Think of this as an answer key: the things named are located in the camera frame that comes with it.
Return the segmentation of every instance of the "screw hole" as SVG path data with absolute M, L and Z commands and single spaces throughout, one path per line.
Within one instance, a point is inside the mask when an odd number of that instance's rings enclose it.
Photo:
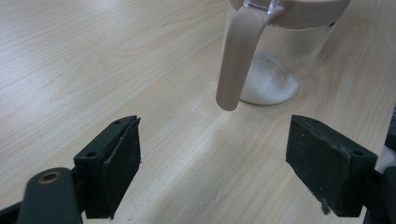
M 90 153 L 87 154 L 87 157 L 90 157 L 90 158 L 91 157 L 95 157 L 96 154 L 97 154 L 96 152 L 90 152 Z
M 38 183 L 41 185 L 49 184 L 49 183 L 55 182 L 60 177 L 61 177 L 61 174 L 59 172 L 50 172 L 50 173 L 42 175 L 38 179 Z
M 352 153 L 357 155 L 357 156 L 362 156 L 363 155 L 363 153 L 358 151 L 358 150 L 353 150 Z

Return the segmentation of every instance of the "wood grain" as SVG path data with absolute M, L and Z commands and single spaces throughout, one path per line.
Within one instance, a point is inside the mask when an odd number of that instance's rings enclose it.
M 1 1 L 0 207 L 73 167 L 109 122 L 142 118 L 143 163 L 114 220 L 361 223 L 323 215 L 285 163 L 290 116 L 378 153 L 396 102 L 396 4 L 353 0 L 281 105 L 215 102 L 225 0 Z

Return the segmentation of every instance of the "pitcher handle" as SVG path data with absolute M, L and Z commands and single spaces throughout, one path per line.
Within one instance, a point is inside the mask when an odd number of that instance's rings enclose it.
M 262 31 L 284 10 L 276 6 L 271 13 L 266 13 L 254 7 L 241 7 L 236 12 L 225 41 L 216 94 L 216 101 L 222 109 L 232 111 L 238 106 Z

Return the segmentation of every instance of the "wooden table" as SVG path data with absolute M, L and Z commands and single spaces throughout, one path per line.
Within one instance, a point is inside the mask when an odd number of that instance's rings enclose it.
M 143 163 L 113 221 L 361 223 L 323 215 L 285 163 L 290 116 L 379 153 L 396 102 L 396 3 L 353 0 L 284 104 L 215 102 L 225 0 L 0 2 L 0 207 L 108 123 L 142 118 Z

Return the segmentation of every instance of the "beige handle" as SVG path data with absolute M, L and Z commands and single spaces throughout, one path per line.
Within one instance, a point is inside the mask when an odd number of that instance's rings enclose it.
M 276 7 L 268 14 L 253 7 L 241 7 L 236 12 L 225 41 L 216 95 L 222 109 L 232 111 L 238 106 L 262 31 L 270 20 L 283 11 L 283 7 Z

